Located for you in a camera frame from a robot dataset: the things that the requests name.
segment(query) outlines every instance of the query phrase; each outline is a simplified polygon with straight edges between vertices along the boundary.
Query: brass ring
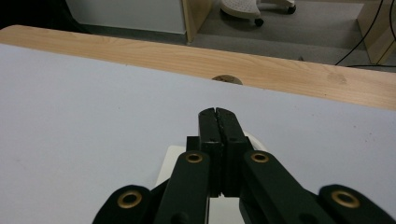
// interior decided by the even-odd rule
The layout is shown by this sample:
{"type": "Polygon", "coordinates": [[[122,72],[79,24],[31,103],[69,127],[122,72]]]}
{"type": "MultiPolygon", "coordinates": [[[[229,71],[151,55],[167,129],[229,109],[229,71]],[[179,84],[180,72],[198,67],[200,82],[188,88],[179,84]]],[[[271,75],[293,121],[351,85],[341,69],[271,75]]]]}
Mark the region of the brass ring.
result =
{"type": "Polygon", "coordinates": [[[204,159],[204,157],[200,154],[193,153],[186,156],[186,160],[191,163],[197,163],[204,159]]]}
{"type": "Polygon", "coordinates": [[[346,191],[343,191],[343,190],[334,191],[332,193],[332,199],[335,202],[343,205],[344,207],[348,207],[348,208],[357,208],[357,207],[361,206],[361,202],[359,202],[359,199],[357,199],[352,194],[350,194],[346,191]],[[348,199],[350,199],[350,202],[343,200],[342,198],[340,198],[340,196],[347,196],[348,199]]]}
{"type": "Polygon", "coordinates": [[[128,190],[120,195],[117,200],[117,204],[120,208],[133,208],[142,202],[142,195],[137,190],[128,190]],[[135,199],[132,202],[125,202],[125,198],[128,196],[135,196],[135,199]]]}
{"type": "Polygon", "coordinates": [[[251,154],[250,158],[255,162],[261,162],[261,163],[268,162],[270,160],[266,155],[260,152],[255,152],[251,154]]]}

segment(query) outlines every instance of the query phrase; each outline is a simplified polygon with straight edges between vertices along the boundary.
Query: white wall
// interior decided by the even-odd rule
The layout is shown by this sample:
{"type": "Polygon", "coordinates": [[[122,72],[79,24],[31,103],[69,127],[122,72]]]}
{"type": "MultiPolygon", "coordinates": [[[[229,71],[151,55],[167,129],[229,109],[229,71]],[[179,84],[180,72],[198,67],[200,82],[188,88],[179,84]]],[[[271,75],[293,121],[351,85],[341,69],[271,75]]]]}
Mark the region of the white wall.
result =
{"type": "Polygon", "coordinates": [[[66,0],[82,24],[185,34],[180,0],[66,0]]]}

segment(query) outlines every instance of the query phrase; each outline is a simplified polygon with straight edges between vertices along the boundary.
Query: gray floor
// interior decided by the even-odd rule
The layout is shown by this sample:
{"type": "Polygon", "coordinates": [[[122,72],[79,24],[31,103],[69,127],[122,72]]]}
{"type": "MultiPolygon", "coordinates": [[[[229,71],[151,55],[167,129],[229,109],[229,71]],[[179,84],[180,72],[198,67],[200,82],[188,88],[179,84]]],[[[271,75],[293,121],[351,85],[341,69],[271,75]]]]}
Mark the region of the gray floor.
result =
{"type": "MultiPolygon", "coordinates": [[[[335,64],[361,40],[356,18],[362,4],[296,1],[296,5],[297,10],[292,15],[288,15],[283,7],[262,5],[264,25],[256,27],[253,20],[220,13],[219,0],[214,0],[211,13],[189,46],[335,64]]],[[[186,44],[183,35],[95,26],[88,28],[101,35],[186,44]]],[[[355,64],[370,64],[364,44],[340,63],[343,66],[355,64]]],[[[396,65],[396,55],[392,54],[386,64],[396,65]]],[[[396,68],[365,69],[396,72],[396,68]]]]}

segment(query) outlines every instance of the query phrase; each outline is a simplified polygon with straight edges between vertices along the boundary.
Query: chair caster wheel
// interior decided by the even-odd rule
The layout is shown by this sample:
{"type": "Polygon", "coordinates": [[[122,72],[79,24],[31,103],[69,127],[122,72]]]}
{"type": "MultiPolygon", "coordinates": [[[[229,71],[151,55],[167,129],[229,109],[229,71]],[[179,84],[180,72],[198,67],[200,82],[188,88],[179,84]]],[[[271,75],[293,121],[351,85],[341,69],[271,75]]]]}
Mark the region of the chair caster wheel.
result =
{"type": "Polygon", "coordinates": [[[294,5],[294,7],[289,7],[288,8],[288,14],[293,14],[296,11],[296,6],[294,5]]]}
{"type": "Polygon", "coordinates": [[[256,19],[256,20],[254,20],[254,23],[256,24],[256,26],[261,27],[264,24],[264,20],[256,19]]]}

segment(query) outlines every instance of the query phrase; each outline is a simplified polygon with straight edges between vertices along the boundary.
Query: white tabletop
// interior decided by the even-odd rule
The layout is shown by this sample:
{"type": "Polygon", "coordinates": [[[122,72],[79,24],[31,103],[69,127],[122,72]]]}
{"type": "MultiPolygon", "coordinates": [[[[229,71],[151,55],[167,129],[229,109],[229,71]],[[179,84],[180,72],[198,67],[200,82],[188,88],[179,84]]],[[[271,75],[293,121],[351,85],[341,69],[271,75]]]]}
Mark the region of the white tabletop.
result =
{"type": "Polygon", "coordinates": [[[396,111],[7,45],[0,52],[1,223],[91,223],[116,189],[153,188],[166,149],[197,135],[209,107],[233,111],[305,188],[346,185],[396,217],[396,111]]]}

